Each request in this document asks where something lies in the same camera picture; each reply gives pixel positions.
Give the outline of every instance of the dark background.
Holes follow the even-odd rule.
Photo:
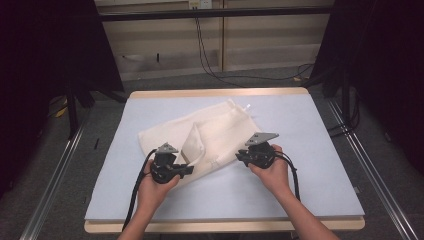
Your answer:
[[[326,96],[347,78],[389,138],[424,173],[424,14],[422,1],[348,1],[355,11],[332,14],[312,78],[329,68]]]
[[[87,98],[88,81],[123,87],[94,1],[0,1],[0,18],[1,196],[36,148],[53,97],[72,86]]]

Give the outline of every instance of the metal rail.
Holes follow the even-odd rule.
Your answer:
[[[79,140],[81,139],[84,128],[88,122],[88,115],[90,110],[87,110],[85,117],[78,131],[75,133],[72,139],[68,140],[65,150],[59,160],[56,170],[50,179],[49,184],[38,203],[37,208],[33,212],[31,219],[26,225],[24,232],[22,233],[20,240],[35,240],[41,231],[44,221],[47,218],[47,214],[53,204],[56,193],[60,187],[62,179],[65,175],[66,169],[72,159],[72,156],[78,146]]]
[[[125,12],[100,13],[100,20],[134,21],[182,18],[213,18],[213,17],[248,17],[248,16],[275,16],[275,15],[308,15],[329,14],[354,11],[353,7],[309,6],[309,7],[275,7],[275,8],[225,8],[225,9],[197,9],[156,12]]]
[[[329,101],[329,106],[331,111],[334,114],[337,122],[344,126],[344,121],[342,117],[342,110],[335,101]],[[346,127],[342,127],[343,131],[347,132]],[[347,132],[346,139],[349,141],[353,151],[355,152],[356,157],[358,158],[359,163],[364,169],[365,173],[368,176],[371,184],[373,185],[378,197],[380,198],[382,204],[386,208],[387,213],[392,219],[394,225],[402,236],[403,240],[418,240],[418,236],[415,233],[407,215],[402,210],[402,208],[397,203],[396,199],[393,197],[389,188],[384,183],[382,177],[378,173],[374,164],[372,163],[371,158],[368,156],[361,142],[359,141],[356,134],[353,132]]]

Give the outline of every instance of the wall outlet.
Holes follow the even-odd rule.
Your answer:
[[[212,0],[200,0],[200,9],[212,9]]]

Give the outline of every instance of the floor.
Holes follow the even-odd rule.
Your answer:
[[[218,80],[206,74],[165,77],[157,79],[139,79],[125,82],[128,95],[140,89],[189,89],[189,88],[230,88],[243,87],[292,87],[299,82],[288,80],[264,80],[265,77],[284,78],[296,75],[297,68],[262,69],[226,73],[233,75],[257,76],[262,79],[245,77]],[[329,99],[321,94],[321,86],[309,89],[324,124],[330,128],[338,124]],[[116,127],[119,124],[124,104],[93,93],[97,102],[91,110],[79,108],[80,122],[85,125],[79,144],[64,168],[63,178],[58,182],[58,191],[53,193],[49,210],[40,219],[42,225],[32,239],[116,239],[117,235],[92,235],[84,231],[83,218],[88,206],[92,188],[97,179],[103,160]],[[340,103],[340,94],[330,99]],[[51,106],[52,112],[60,106]],[[346,172],[357,188],[358,198],[366,213],[366,226],[354,232],[336,232],[343,239],[419,239],[424,238],[424,177],[411,167],[402,149],[395,142],[388,141],[384,127],[374,118],[366,106],[360,105],[361,121],[354,134],[360,139],[367,156],[379,174],[379,178],[389,190],[393,201],[382,202],[373,176],[364,171],[364,165],[358,160],[358,154],[352,150],[346,136],[332,138],[338,150]],[[17,239],[21,237],[31,216],[46,192],[51,176],[55,173],[68,139],[67,113],[62,117],[50,117],[45,124],[43,134],[38,141],[37,151],[29,165],[17,179],[15,188],[0,200],[0,239]],[[392,215],[388,212],[395,205]],[[396,216],[405,216],[405,221],[396,220]],[[395,223],[410,224],[413,232],[402,233]],[[241,239],[282,239],[283,233],[260,233],[243,235]],[[201,239],[191,235],[192,239]],[[220,235],[215,238],[238,239],[238,234]],[[188,239],[187,235],[150,234],[146,239]]]

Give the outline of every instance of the white cloth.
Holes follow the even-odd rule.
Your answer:
[[[194,166],[193,173],[178,183],[182,186],[235,160],[237,150],[259,131],[249,114],[229,99],[149,128],[138,137],[144,154],[167,142],[180,151],[175,163]]]

